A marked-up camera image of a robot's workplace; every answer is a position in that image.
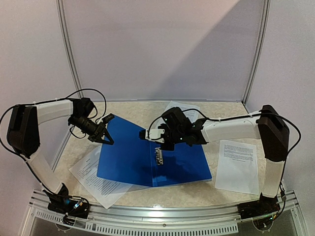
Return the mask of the metal folder clip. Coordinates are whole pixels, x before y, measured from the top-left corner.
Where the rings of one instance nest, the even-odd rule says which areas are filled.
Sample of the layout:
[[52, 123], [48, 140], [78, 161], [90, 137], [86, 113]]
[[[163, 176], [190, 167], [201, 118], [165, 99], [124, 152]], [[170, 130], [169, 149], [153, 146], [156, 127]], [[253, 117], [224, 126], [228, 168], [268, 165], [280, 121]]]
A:
[[156, 155], [156, 165], [157, 166], [163, 165], [162, 150], [159, 147], [155, 148], [155, 155]]

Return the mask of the blue plastic folder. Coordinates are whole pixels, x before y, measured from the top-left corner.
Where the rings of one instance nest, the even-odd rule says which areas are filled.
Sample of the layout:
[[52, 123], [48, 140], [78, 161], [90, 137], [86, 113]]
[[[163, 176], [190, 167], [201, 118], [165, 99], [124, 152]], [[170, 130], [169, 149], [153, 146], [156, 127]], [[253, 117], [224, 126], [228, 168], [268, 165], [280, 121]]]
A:
[[212, 179], [200, 145], [181, 143], [174, 151], [162, 150], [154, 142], [141, 140], [142, 127], [121, 117], [109, 121], [107, 130], [114, 143], [102, 145], [97, 177], [147, 187]]

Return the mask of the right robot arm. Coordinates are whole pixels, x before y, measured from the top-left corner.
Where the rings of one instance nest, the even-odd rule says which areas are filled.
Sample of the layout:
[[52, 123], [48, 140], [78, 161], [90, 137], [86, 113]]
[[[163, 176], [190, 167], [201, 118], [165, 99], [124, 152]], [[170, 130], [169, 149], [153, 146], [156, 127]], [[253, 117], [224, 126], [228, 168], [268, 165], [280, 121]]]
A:
[[193, 146], [220, 141], [223, 157], [217, 169], [216, 188], [222, 190], [251, 193], [253, 183], [241, 188], [240, 183], [231, 180], [232, 173], [241, 173], [240, 167], [252, 159], [249, 154], [241, 154], [245, 144], [237, 146], [234, 140], [261, 140], [266, 167], [260, 200], [255, 202], [254, 210], [265, 214], [273, 207], [289, 153], [289, 128], [272, 106], [265, 105], [260, 112], [244, 116], [203, 117], [195, 122], [191, 122], [180, 108], [174, 107], [165, 111], [161, 118], [163, 123], [158, 126], [152, 140], [159, 143], [163, 150], [174, 150], [179, 143]]

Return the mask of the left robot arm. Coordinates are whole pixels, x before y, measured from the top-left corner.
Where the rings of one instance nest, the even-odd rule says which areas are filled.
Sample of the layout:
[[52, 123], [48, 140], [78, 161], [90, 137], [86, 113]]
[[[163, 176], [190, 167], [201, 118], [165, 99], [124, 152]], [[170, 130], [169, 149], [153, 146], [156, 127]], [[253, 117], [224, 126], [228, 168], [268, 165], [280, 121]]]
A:
[[42, 186], [50, 193], [58, 195], [53, 203], [62, 213], [70, 213], [72, 200], [68, 199], [65, 185], [54, 174], [41, 149], [39, 125], [58, 118], [67, 117], [68, 124], [79, 128], [95, 143], [113, 145], [106, 125], [113, 114], [103, 115], [98, 122], [89, 118], [95, 108], [89, 98], [62, 98], [33, 104], [17, 104], [12, 111], [7, 142], [12, 151], [22, 157]]

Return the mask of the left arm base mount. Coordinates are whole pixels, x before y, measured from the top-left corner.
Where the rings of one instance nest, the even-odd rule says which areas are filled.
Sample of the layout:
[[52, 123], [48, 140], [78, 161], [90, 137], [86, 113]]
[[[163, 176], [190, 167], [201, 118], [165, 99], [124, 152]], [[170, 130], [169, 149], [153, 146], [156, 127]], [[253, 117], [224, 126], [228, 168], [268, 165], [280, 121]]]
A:
[[48, 210], [82, 219], [87, 219], [90, 212], [90, 203], [86, 198], [69, 195], [68, 188], [62, 183], [56, 194], [45, 189], [43, 192], [49, 198]]

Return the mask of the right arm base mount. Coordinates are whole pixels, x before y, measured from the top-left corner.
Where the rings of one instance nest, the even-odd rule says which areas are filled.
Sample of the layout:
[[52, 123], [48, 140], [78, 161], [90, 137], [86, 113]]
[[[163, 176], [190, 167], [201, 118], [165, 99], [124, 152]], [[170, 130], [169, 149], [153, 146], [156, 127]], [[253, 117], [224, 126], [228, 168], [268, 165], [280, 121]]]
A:
[[241, 219], [248, 219], [265, 215], [268, 216], [269, 214], [276, 212], [274, 216], [270, 217], [270, 220], [274, 221], [282, 214], [285, 208], [286, 194], [284, 192], [281, 192], [281, 200], [283, 201], [283, 208], [280, 207], [277, 196], [269, 198], [260, 194], [258, 200], [238, 204], [238, 213], [240, 214]]

